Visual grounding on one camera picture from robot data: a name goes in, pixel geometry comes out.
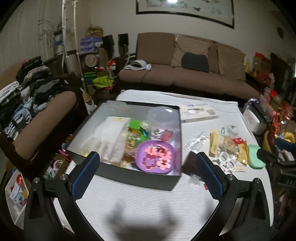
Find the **pile of clothes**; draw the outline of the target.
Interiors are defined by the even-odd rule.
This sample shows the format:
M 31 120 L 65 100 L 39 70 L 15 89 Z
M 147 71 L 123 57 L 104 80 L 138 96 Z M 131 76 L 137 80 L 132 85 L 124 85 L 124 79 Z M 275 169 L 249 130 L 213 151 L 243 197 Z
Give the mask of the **pile of clothes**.
M 64 84 L 53 78 L 40 56 L 25 61 L 16 74 L 5 80 L 12 82 L 1 89 L 1 127 L 8 138 L 15 140 L 63 92 Z

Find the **clear plastic lidded cup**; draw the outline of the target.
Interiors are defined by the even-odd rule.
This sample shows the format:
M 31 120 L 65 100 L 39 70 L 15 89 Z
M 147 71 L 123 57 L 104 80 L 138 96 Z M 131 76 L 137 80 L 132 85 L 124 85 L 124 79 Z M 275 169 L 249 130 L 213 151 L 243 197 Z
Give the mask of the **clear plastic lidded cup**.
M 179 125 L 179 111 L 167 106 L 153 107 L 147 113 L 151 140 L 170 142 Z

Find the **white ribbed table mat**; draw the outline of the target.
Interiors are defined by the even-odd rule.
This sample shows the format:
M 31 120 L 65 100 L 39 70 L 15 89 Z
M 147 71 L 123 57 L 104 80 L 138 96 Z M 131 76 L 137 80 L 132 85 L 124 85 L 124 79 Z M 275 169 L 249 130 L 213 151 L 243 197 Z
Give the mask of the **white ribbed table mat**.
M 208 103 L 218 119 L 182 124 L 182 143 L 185 146 L 200 132 L 210 133 L 223 126 L 238 127 L 240 137 L 248 144 L 257 141 L 245 124 L 236 101 L 222 101 L 203 97 L 156 91 L 125 90 L 119 101 L 137 101 L 180 105 Z M 249 166 L 246 172 L 235 172 L 240 180 L 262 180 L 273 224 L 274 208 L 271 184 L 266 168 L 255 170 Z M 82 199 L 76 204 L 90 224 L 104 240 L 191 240 L 205 224 L 218 202 L 203 185 L 194 184 L 188 175 L 182 174 L 172 191 L 154 190 L 94 176 Z

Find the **brown sofa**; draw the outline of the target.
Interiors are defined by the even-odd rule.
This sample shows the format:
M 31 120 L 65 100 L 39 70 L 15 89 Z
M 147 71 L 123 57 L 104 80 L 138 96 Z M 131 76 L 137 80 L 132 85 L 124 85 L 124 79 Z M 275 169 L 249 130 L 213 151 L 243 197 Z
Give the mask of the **brown sofa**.
M 139 33 L 136 59 L 149 70 L 123 69 L 119 79 L 130 88 L 184 92 L 244 101 L 259 98 L 246 81 L 245 54 L 240 50 L 188 35 Z

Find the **white TPE glove box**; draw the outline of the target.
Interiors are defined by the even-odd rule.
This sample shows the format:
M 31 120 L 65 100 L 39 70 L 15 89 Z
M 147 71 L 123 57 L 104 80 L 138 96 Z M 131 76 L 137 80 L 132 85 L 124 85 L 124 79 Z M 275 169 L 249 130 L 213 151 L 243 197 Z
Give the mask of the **white TPE glove box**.
M 184 104 L 180 106 L 182 123 L 194 123 L 218 119 L 219 115 L 208 104 Z

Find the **clear utensil packet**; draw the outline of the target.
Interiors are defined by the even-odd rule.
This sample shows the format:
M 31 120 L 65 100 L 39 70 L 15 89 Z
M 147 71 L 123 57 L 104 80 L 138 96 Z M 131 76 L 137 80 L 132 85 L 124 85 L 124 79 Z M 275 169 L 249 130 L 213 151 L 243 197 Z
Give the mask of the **clear utensil packet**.
M 199 136 L 192 138 L 184 149 L 195 154 L 199 153 L 201 147 L 207 142 L 207 133 L 202 132 Z

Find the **mint green plastic plate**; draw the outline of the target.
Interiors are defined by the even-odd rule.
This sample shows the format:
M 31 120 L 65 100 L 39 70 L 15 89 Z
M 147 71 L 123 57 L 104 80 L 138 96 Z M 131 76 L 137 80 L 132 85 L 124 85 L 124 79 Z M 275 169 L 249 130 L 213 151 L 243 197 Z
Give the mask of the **mint green plastic plate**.
M 262 169 L 266 164 L 257 157 L 257 151 L 260 149 L 260 146 L 257 145 L 248 145 L 249 149 L 249 166 L 253 169 Z

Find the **black storage box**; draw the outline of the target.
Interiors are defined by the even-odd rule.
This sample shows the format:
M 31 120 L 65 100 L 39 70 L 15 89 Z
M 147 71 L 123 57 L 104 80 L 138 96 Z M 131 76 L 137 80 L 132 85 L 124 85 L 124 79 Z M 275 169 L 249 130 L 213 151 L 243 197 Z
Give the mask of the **black storage box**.
M 165 175 L 142 172 L 137 168 L 134 162 L 138 145 L 144 141 L 151 140 L 149 136 L 150 124 L 147 121 L 147 113 L 151 108 L 157 106 L 167 106 L 179 111 L 179 125 L 175 130 L 173 139 L 167 142 L 174 147 L 176 152 L 175 168 Z M 100 166 L 96 174 L 129 185 L 166 191 L 173 190 L 181 176 L 182 135 L 179 107 L 126 101 L 106 101 L 101 103 L 74 133 L 73 138 L 66 147 L 67 153 L 77 164 L 80 164 L 86 157 L 79 154 L 80 145 L 93 133 L 95 128 L 109 116 L 131 118 L 128 128 L 128 137 L 125 143 L 125 152 L 119 163 L 111 165 L 100 161 Z

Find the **framed wall painting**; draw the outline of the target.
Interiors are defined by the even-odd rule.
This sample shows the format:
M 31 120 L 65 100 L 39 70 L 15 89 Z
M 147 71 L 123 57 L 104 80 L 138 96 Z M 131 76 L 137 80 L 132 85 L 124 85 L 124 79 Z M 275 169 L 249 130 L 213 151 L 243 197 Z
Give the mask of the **framed wall painting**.
M 137 0 L 136 14 L 168 14 L 211 21 L 234 29 L 233 1 L 224 0 Z

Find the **clear cartoon snack bag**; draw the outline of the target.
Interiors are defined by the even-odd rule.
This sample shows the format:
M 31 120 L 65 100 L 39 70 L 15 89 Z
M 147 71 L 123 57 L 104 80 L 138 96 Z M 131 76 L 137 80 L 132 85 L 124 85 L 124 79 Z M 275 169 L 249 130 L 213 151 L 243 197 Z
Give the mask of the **clear cartoon snack bag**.
M 238 145 L 235 144 L 234 140 L 229 136 L 219 136 L 219 149 L 229 153 L 238 153 Z

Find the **white cap on sofa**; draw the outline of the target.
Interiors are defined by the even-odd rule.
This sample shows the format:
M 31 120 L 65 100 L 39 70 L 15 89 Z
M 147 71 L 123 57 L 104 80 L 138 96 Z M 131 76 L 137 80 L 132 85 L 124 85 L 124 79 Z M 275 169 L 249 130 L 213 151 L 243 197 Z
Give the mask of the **white cap on sofa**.
M 141 70 L 151 70 L 152 65 L 147 64 L 144 60 L 134 60 L 130 64 L 126 65 L 124 69 L 141 71 Z

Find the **dark cushion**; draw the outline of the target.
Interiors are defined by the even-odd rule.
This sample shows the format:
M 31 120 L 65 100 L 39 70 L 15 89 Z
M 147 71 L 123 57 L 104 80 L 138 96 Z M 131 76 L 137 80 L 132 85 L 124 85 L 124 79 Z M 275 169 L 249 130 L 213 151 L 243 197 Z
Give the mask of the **dark cushion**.
M 209 72 L 209 63 L 205 55 L 197 55 L 187 52 L 183 55 L 181 66 L 184 69 L 195 70 L 199 72 Z

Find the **white appliance box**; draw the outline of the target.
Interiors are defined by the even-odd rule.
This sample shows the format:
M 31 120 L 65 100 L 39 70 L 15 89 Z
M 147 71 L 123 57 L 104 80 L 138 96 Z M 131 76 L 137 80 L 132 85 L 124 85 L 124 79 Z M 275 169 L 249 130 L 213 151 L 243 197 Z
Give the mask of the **white appliance box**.
M 257 99 L 251 98 L 243 108 L 243 116 L 251 132 L 255 135 L 262 135 L 272 119 L 267 112 L 259 105 Z

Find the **pink flower cutouts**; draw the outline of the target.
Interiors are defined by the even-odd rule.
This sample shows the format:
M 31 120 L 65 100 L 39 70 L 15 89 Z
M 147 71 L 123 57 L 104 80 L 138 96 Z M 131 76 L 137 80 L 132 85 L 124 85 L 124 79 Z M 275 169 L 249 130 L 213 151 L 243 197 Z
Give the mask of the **pink flower cutouts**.
M 144 153 L 142 166 L 147 171 L 155 171 L 156 169 L 167 171 L 172 167 L 173 154 L 168 148 L 160 144 L 150 145 L 144 150 Z

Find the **green yellow bag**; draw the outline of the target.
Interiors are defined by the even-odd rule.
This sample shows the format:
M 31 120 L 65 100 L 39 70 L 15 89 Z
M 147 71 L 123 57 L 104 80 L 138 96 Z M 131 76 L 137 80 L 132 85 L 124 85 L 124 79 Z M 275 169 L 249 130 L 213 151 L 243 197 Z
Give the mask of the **green yellow bag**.
M 113 79 L 106 75 L 93 79 L 92 83 L 97 88 L 107 88 L 113 86 Z

